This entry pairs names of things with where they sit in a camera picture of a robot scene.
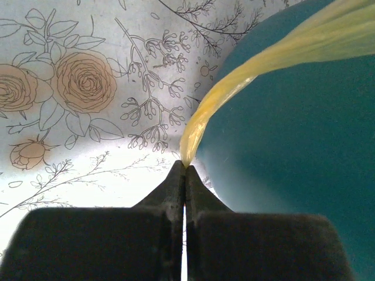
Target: translucent yellow plastic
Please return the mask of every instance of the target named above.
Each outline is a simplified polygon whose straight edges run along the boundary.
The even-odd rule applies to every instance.
[[[335,0],[214,85],[182,135],[183,164],[187,167],[193,160],[211,116],[257,76],[302,63],[370,54],[375,54],[375,0]]]

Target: teal surface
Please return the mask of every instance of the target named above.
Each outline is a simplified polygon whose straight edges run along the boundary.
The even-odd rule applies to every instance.
[[[263,21],[217,80],[331,2]],[[258,77],[213,116],[197,156],[235,211],[327,216],[358,280],[375,280],[375,56]]]

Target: floral tablecloth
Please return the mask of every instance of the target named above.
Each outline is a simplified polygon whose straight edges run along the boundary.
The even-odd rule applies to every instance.
[[[236,43],[300,1],[2,0],[0,255],[34,208],[146,196]]]

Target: rose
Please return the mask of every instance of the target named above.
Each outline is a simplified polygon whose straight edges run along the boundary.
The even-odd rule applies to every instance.
[[[0,64],[0,110],[23,111],[29,109],[36,98],[38,81],[26,70]]]
[[[47,150],[51,150],[56,146],[48,146],[43,142],[26,142],[15,145],[11,152],[12,165],[18,169],[30,170],[38,165],[42,160]]]
[[[102,111],[117,89],[111,66],[102,54],[75,49],[68,49],[57,62],[52,87],[55,100],[72,113]]]

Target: blue-green round object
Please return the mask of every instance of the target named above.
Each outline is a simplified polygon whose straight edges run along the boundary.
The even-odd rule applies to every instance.
[[[260,23],[216,81],[331,2]],[[328,217],[358,280],[375,280],[375,56],[259,76],[211,118],[197,156],[234,211]]]

